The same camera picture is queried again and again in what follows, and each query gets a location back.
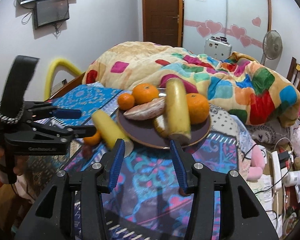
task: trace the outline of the white suitcase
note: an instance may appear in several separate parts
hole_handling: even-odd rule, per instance
[[[224,37],[211,37],[206,39],[204,53],[217,60],[225,60],[231,55],[232,46],[226,42]]]

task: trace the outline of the human hand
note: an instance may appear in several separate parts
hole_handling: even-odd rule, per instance
[[[0,159],[4,156],[4,149],[0,146]],[[13,168],[13,172],[17,176],[21,176],[25,172],[26,162],[29,156],[16,156],[15,157],[15,167]]]

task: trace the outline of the brown door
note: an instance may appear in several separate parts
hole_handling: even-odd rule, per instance
[[[179,0],[143,0],[144,41],[178,46]]]

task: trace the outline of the plate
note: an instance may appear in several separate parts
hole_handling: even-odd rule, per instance
[[[127,136],[140,144],[157,149],[170,149],[170,140],[161,137],[153,126],[152,119],[145,121],[129,120],[124,117],[124,111],[117,110],[117,123]],[[204,139],[210,131],[210,116],[203,123],[191,126],[191,141],[187,147]]]

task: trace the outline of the heart decal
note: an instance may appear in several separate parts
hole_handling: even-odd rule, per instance
[[[197,32],[204,38],[211,34],[211,30],[208,27],[205,26],[198,26]]]
[[[247,30],[243,27],[238,27],[237,25],[235,24],[232,24],[230,26],[230,30],[232,31],[234,37],[238,40],[240,39],[240,36],[245,36],[246,33],[247,33]]]
[[[222,31],[222,24],[220,22],[213,22],[211,20],[205,21],[206,26],[211,30],[211,34],[214,35]]]
[[[243,47],[248,47],[251,45],[252,40],[245,36],[240,36],[240,41]]]
[[[252,20],[252,24],[257,26],[257,27],[260,27],[261,25],[261,19],[259,17],[255,18]]]

